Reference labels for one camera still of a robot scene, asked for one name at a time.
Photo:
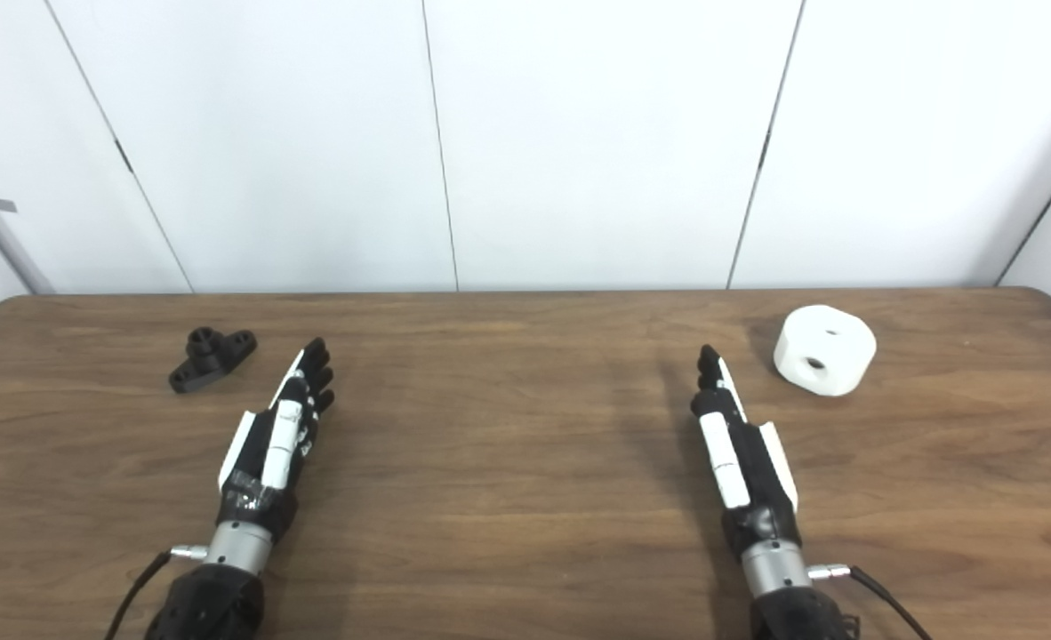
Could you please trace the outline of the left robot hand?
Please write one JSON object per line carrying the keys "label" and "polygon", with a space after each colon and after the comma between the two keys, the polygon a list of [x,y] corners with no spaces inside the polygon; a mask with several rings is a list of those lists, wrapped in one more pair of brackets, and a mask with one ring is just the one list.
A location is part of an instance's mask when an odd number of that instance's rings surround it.
{"label": "left robot hand", "polygon": [[321,418],[334,402],[330,359],[325,340],[310,340],[287,368],[273,401],[244,413],[218,474],[217,524],[256,525],[274,543],[293,527],[295,487]]}

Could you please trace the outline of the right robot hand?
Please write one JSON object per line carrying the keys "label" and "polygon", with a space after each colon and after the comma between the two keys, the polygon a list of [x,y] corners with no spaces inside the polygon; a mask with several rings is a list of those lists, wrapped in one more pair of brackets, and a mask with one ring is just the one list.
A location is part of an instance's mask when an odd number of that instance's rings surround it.
{"label": "right robot hand", "polygon": [[771,424],[746,417],[724,357],[705,344],[697,360],[699,380],[691,400],[722,501],[727,546],[741,556],[759,543],[801,548],[797,499],[781,471],[789,469]]}

